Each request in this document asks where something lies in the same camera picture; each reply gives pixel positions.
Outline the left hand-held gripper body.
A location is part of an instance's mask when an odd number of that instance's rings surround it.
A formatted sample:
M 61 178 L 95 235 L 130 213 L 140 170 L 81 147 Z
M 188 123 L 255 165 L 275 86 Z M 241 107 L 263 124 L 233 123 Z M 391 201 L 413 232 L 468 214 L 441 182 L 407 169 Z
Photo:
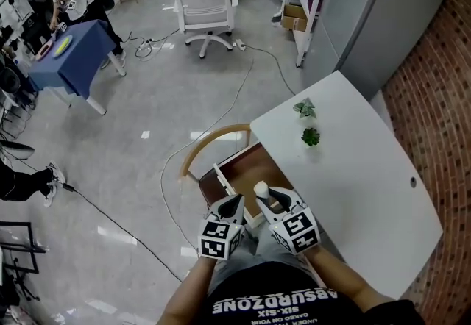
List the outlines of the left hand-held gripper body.
M 199 226 L 198 255 L 215 260 L 228 260 L 240 246 L 244 230 L 243 225 L 202 220 Z

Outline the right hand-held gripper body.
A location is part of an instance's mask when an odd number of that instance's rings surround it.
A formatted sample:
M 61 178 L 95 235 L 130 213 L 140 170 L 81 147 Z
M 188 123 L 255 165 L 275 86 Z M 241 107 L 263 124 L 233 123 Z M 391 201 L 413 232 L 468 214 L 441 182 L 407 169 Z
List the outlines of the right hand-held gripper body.
M 281 221 L 270 224 L 269 230 L 275 240 L 294 255 L 301 254 L 320 242 L 315 217 L 307 206 L 286 214 Z

